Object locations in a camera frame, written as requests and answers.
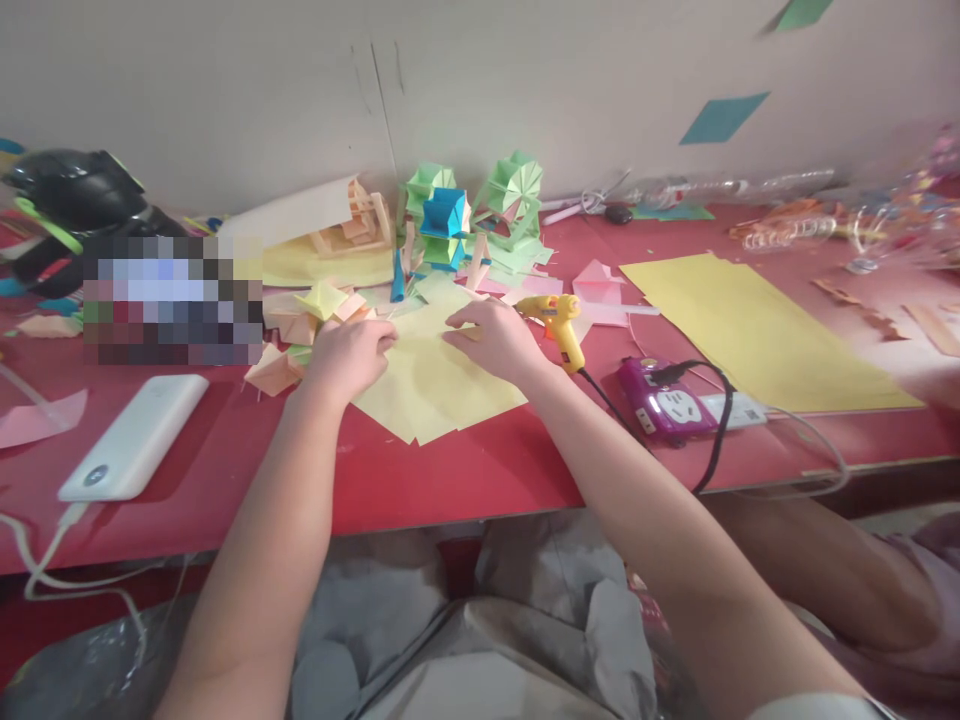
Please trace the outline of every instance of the pink clothing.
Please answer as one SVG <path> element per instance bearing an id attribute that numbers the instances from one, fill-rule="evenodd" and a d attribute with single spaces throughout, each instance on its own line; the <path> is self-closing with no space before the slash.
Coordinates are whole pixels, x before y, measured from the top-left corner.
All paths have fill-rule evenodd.
<path id="1" fill-rule="evenodd" d="M 920 650 L 880 653 L 814 633 L 868 692 L 910 720 L 960 718 L 960 513 L 885 540 L 930 579 L 941 609 L 937 638 Z"/>

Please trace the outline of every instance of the white power bank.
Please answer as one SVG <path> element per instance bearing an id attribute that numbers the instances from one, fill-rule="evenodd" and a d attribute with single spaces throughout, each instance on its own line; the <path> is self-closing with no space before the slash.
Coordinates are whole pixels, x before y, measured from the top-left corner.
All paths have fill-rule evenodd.
<path id="1" fill-rule="evenodd" d="M 199 375 L 158 375 L 147 380 L 57 497 L 64 502 L 135 498 L 150 482 L 209 385 Z"/>

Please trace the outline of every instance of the person's hand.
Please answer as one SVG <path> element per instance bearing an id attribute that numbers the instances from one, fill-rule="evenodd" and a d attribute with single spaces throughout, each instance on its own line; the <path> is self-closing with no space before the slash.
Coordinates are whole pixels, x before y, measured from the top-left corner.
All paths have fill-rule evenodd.
<path id="1" fill-rule="evenodd" d="M 313 342 L 310 367 L 298 392 L 346 407 L 387 369 L 384 353 L 397 341 L 383 320 L 326 323 Z"/>
<path id="2" fill-rule="evenodd" d="M 447 318 L 454 328 L 473 323 L 479 330 L 469 334 L 450 331 L 443 339 L 463 352 L 491 375 L 520 387 L 526 380 L 555 367 L 540 351 L 526 321 L 499 300 L 472 302 Z"/>

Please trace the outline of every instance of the clear plastic bottle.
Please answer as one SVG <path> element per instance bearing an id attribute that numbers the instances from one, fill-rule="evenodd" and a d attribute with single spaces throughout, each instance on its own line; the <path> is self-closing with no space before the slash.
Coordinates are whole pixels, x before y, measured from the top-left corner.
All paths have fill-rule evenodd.
<path id="1" fill-rule="evenodd" d="M 649 210 L 669 210 L 678 205 L 729 202 L 737 193 L 742 192 L 747 184 L 746 180 L 671 176 L 641 180 L 633 187 L 618 193 L 621 197 L 616 199 Z"/>
<path id="2" fill-rule="evenodd" d="M 752 253 L 785 250 L 806 240 L 804 247 L 823 242 L 837 230 L 830 215 L 814 215 L 781 221 L 774 227 L 760 227 L 743 239 L 743 249 Z"/>
<path id="3" fill-rule="evenodd" d="M 753 183 L 723 176 L 667 176 L 626 186 L 611 199 L 649 210 L 713 202 L 764 205 L 806 197 L 827 187 L 833 178 L 832 169 L 777 175 Z"/>

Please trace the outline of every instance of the hot glue gun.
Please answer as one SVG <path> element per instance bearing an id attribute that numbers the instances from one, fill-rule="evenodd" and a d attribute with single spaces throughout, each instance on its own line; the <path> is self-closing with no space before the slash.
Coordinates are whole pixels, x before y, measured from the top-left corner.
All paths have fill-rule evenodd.
<path id="1" fill-rule="evenodd" d="M 576 295 L 536 295 L 524 298 L 514 307 L 524 317 L 543 323 L 547 339 L 557 341 L 564 370 L 573 375 L 583 369 L 586 360 L 570 323 L 580 315 L 580 300 Z"/>

